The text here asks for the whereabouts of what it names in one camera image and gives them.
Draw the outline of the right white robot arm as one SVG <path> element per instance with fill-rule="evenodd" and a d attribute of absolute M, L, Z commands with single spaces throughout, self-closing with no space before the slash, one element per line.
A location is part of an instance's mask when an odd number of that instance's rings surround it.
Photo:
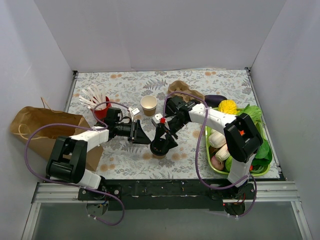
<path fill-rule="evenodd" d="M 232 199 L 243 195 L 251 163 L 263 144 L 263 138 L 251 117 L 246 113 L 233 115 L 214 110 L 199 99 L 185 102 L 181 96 L 166 98 L 164 108 L 169 109 L 173 117 L 166 120 L 164 114 L 157 114 L 152 118 L 156 132 L 150 151 L 155 156 L 162 157 L 170 149 L 177 147 L 177 132 L 187 123 L 198 123 L 214 129 L 225 137 L 227 150 L 232 156 L 227 177 L 230 182 L 226 186 L 227 195 Z"/>

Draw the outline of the black coffee cup lid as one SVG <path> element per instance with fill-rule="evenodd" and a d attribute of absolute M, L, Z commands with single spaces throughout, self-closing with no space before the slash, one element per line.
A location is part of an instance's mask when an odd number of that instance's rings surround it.
<path fill-rule="evenodd" d="M 165 156 L 169 151 L 168 141 L 163 138 L 153 140 L 150 144 L 150 151 L 155 156 Z"/>

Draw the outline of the brown paper coffee cup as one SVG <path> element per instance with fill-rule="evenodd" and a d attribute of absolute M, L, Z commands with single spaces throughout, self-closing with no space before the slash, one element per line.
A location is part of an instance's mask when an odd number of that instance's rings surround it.
<path fill-rule="evenodd" d="M 151 117 L 156 113 L 157 99 L 152 95 L 143 96 L 140 100 L 143 113 Z"/>

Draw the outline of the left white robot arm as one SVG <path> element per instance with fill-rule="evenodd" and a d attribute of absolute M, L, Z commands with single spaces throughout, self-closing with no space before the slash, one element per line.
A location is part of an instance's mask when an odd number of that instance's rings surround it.
<path fill-rule="evenodd" d="M 126 137 L 133 144 L 151 143 L 139 120 L 131 116 L 129 122 L 122 122 L 119 108 L 110 107 L 103 122 L 106 129 L 98 125 L 77 135 L 58 137 L 46 166 L 48 176 L 89 188 L 95 200 L 103 199 L 107 191 L 101 184 L 102 177 L 86 169 L 87 153 L 116 136 Z"/>

